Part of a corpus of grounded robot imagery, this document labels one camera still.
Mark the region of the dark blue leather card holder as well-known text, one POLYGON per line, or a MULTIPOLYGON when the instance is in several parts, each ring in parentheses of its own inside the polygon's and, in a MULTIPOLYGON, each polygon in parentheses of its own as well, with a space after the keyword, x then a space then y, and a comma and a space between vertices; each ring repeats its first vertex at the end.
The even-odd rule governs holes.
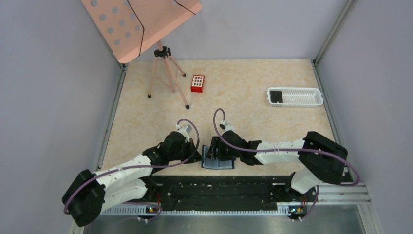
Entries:
POLYGON ((210 150, 210 146, 202 146, 201 167, 210 170, 232 170, 235 168, 235 159, 219 159, 219 149, 210 150))

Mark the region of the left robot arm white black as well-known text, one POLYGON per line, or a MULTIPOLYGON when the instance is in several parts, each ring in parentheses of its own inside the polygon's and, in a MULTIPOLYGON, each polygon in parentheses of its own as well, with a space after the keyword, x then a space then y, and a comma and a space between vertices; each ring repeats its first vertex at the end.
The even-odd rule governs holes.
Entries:
POLYGON ((108 208, 123 202, 151 199, 156 186, 151 176, 167 167, 201 160, 199 143, 173 131, 158 145, 135 158, 105 171, 81 171, 62 197, 64 213, 79 227, 92 223, 108 208))

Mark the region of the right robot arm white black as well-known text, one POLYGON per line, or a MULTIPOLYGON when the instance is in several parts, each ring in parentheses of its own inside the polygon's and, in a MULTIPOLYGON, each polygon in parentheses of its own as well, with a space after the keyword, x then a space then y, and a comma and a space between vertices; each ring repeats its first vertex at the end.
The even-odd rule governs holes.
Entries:
POLYGON ((261 140, 246 141, 233 130, 214 136, 208 157, 215 160, 235 160, 249 165, 301 163, 303 169, 293 172, 285 189, 304 194, 322 183, 342 182, 348 151, 318 132, 310 131, 303 139, 279 143, 261 140))

